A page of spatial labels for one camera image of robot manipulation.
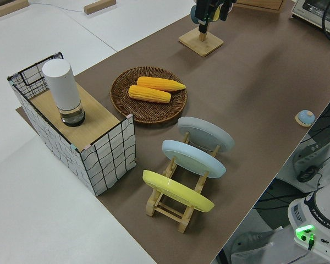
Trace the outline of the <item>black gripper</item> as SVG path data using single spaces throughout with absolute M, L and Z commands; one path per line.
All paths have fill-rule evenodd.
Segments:
M 211 5 L 216 5 L 218 2 L 219 0 L 211 0 Z M 198 18 L 199 21 L 199 32 L 207 32 L 209 5 L 210 5 L 210 0 L 196 1 L 195 17 Z M 219 14 L 220 20 L 226 21 L 228 17 L 228 13 L 232 9 L 232 6 L 233 6 L 232 0 L 223 1 Z

